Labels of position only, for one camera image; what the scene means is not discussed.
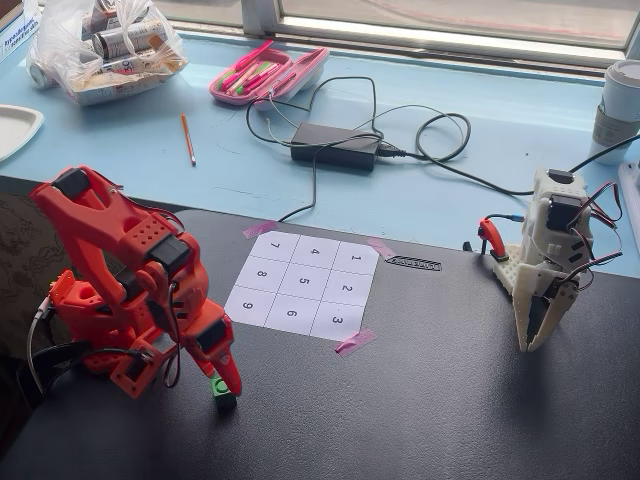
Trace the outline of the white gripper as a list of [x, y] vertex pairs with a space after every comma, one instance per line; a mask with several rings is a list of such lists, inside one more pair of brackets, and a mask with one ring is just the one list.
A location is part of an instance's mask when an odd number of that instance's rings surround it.
[[528, 293], [512, 296], [522, 352], [538, 349], [552, 335], [579, 295], [583, 271], [582, 267], [562, 271], [558, 266], [541, 263], [533, 269], [534, 297]]

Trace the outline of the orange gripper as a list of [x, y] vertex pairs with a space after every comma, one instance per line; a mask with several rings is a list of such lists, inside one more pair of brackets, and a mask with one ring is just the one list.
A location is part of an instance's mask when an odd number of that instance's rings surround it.
[[[195, 364], [209, 379], [217, 372], [228, 390], [240, 396], [242, 380], [230, 350], [234, 340], [233, 328], [224, 309], [205, 298], [198, 310], [189, 312], [187, 320], [182, 338]], [[215, 354], [212, 363], [204, 354]]]

